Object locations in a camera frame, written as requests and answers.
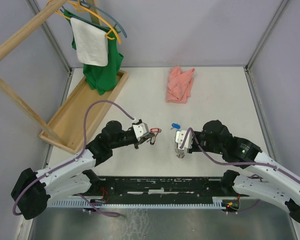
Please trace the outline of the red tagged key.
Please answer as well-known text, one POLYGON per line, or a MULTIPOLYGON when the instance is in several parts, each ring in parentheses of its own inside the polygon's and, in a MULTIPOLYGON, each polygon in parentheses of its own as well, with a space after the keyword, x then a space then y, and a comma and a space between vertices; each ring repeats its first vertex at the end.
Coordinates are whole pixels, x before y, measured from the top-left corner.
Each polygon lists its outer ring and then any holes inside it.
POLYGON ((159 133, 162 132, 162 130, 158 127, 155 127, 155 128, 151 128, 150 132, 153 133, 155 136, 157 136, 159 133))

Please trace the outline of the keyring holder with blue handle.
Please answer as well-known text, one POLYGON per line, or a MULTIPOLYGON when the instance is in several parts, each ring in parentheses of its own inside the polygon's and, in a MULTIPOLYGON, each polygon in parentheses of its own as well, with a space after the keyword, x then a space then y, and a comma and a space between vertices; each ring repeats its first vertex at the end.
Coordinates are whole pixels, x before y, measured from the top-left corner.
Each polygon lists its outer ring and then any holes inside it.
POLYGON ((175 155, 179 158, 179 159, 183 159, 185 157, 185 150, 184 148, 179 148, 179 144, 178 143, 174 143, 174 151, 175 151, 175 155))

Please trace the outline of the blue tagged key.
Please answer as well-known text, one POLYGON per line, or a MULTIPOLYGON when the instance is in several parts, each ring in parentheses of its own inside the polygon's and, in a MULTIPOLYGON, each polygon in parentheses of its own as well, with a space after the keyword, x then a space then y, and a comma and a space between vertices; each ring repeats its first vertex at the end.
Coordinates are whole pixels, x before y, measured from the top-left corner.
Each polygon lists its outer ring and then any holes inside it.
POLYGON ((172 123, 170 129, 171 130, 179 130, 181 128, 181 125, 178 123, 172 123))

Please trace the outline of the black tagged key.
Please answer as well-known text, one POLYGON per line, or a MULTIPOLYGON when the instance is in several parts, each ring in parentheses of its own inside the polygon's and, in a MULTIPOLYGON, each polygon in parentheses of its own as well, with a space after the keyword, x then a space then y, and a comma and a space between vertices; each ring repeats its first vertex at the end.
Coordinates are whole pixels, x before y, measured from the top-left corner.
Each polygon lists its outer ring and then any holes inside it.
POLYGON ((149 140, 150 145, 154 145, 154 144, 155 144, 156 138, 157 138, 156 136, 153 136, 153 137, 149 140))

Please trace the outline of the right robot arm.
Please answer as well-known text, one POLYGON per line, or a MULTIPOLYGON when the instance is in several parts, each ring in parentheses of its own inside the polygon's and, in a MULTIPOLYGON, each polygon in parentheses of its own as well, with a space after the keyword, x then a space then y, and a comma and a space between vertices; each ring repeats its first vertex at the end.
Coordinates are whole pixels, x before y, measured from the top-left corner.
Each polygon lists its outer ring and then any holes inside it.
POLYGON ((219 154, 223 162, 213 160, 213 163, 239 167, 252 173, 253 177, 248 177, 227 170, 219 183, 224 195, 247 195, 268 202, 287 212, 300 224, 300 177, 250 140, 233 136, 219 120, 211 120, 204 124, 202 131, 188 128, 181 146, 189 154, 219 154))

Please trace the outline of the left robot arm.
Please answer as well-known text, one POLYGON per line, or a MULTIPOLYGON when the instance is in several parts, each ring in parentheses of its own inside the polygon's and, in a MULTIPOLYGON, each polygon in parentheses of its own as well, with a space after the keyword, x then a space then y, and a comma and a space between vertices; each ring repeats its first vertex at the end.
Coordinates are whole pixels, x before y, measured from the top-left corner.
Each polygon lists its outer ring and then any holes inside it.
POLYGON ((101 183, 95 179, 92 168, 111 158, 114 149, 129 145, 138 149, 153 137, 154 133, 142 121, 132 124, 128 130, 123 130, 119 121, 109 121, 81 152, 53 167, 23 170, 11 191, 12 213, 31 220, 55 201, 86 192, 96 195, 101 183))

